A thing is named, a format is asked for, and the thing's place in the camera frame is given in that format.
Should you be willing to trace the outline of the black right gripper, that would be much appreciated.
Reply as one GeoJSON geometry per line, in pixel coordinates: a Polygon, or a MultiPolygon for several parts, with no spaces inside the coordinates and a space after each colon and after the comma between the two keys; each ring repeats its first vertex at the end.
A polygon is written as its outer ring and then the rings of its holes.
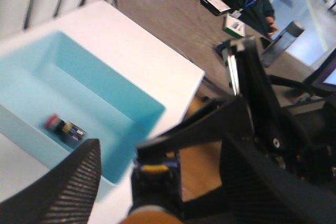
{"type": "Polygon", "coordinates": [[[299,179],[335,189],[335,96],[281,107],[248,97],[258,145],[299,179]]]}

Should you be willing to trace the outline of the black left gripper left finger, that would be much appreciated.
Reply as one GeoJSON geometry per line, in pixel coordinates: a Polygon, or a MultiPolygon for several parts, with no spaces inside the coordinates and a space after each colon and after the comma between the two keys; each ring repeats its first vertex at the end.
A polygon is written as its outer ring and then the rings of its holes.
{"type": "Polygon", "coordinates": [[[100,179],[100,141],[87,139],[40,179],[1,202],[1,223],[87,223],[100,179]]]}

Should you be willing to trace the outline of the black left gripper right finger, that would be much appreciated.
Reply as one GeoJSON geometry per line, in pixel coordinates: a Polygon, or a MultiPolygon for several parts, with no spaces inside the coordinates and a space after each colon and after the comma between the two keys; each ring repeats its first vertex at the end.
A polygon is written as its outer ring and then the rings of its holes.
{"type": "Polygon", "coordinates": [[[185,203],[188,221],[335,223],[335,193],[279,168],[250,141],[223,137],[222,184],[185,203]]]}

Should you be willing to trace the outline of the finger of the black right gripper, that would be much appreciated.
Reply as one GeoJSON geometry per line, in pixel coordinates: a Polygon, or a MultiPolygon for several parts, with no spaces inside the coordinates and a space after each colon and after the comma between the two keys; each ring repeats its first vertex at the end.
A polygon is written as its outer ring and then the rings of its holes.
{"type": "Polygon", "coordinates": [[[240,97],[210,99],[186,120],[168,131],[136,145],[139,156],[159,156],[197,144],[224,138],[227,134],[252,135],[247,101],[240,97]]]}

